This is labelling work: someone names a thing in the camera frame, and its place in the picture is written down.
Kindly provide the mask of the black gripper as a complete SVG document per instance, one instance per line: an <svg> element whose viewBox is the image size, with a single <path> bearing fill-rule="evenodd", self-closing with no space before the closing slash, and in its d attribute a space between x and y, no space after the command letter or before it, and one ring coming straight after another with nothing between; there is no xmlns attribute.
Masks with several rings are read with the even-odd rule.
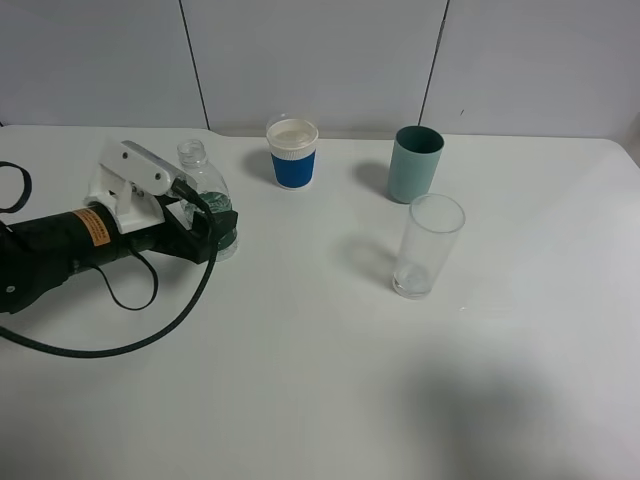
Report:
<svg viewBox="0 0 640 480"><path fill-rule="evenodd" d="M153 251L202 264L210 259L212 247L226 250L237 239L235 210L199 214L192 229L163 207L164 221L124 235L125 244L135 252Z"/></svg>

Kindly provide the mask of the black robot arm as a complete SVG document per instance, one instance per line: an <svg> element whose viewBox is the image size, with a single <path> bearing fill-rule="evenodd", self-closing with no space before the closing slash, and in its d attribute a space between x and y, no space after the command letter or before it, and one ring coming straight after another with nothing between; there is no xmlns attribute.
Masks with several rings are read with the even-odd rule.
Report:
<svg viewBox="0 0 640 480"><path fill-rule="evenodd" d="M69 277L135 253L153 251L202 264L209 259L208 237L220 239L236 227L238 214L215 213L208 225L200 212L193 228L164 209L166 220L121 233L109 210L87 208L1 227L1 311L18 313Z"/></svg>

